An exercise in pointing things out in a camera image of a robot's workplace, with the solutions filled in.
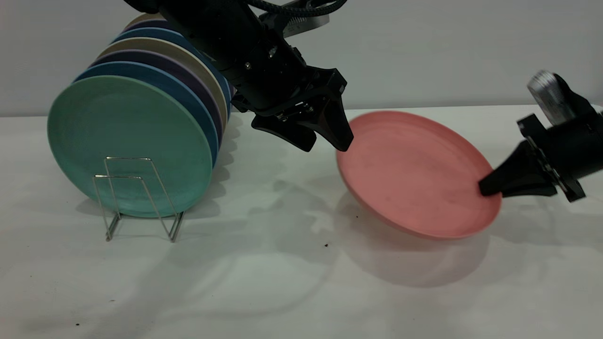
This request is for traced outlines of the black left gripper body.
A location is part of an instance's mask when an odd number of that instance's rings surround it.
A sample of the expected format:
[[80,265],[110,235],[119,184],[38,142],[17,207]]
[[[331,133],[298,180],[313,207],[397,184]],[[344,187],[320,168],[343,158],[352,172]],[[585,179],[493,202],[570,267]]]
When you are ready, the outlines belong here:
[[259,116],[344,118],[347,81],[338,69],[310,66],[282,28],[226,28],[214,38],[214,64],[239,90],[236,107]]

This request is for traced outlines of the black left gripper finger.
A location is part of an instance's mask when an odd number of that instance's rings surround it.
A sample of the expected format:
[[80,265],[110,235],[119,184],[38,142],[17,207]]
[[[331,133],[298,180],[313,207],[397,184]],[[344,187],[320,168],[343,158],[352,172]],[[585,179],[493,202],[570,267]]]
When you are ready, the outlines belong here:
[[344,106],[336,99],[312,101],[297,124],[318,133],[340,152],[346,152],[354,138]]
[[317,140],[312,129],[294,121],[280,120],[276,116],[256,115],[252,120],[251,127],[279,137],[304,152],[310,152]]

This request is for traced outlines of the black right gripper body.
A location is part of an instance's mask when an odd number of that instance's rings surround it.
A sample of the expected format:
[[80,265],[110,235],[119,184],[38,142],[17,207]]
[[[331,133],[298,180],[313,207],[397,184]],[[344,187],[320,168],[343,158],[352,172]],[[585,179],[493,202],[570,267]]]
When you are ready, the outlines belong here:
[[531,114],[517,125],[544,181],[559,187],[569,202],[585,198],[580,179],[602,170],[602,114],[585,114],[549,128]]

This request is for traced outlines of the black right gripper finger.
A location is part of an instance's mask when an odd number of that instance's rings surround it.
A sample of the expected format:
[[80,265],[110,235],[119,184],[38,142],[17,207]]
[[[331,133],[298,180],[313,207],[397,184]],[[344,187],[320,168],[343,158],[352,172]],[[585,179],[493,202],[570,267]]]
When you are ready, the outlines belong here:
[[554,196],[556,187],[539,162],[536,150],[522,141],[510,156],[479,181],[483,196]]

